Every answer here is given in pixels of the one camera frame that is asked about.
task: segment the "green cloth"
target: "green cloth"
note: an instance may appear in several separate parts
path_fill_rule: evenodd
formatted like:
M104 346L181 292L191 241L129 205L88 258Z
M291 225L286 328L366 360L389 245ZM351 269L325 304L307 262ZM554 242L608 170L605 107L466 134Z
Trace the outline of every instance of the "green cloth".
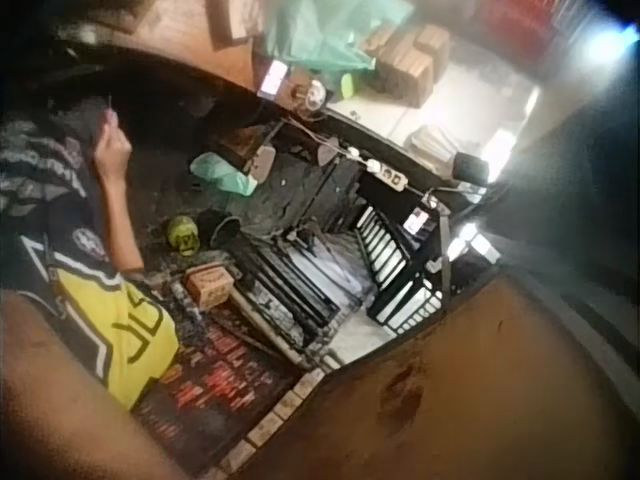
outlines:
M381 23L399 25L413 10L403 0L273 0L265 53L323 72L371 70L373 59L358 45Z
M191 163L191 173L214 184L224 192L250 196L258 182L245 175L217 153L209 152L200 155Z

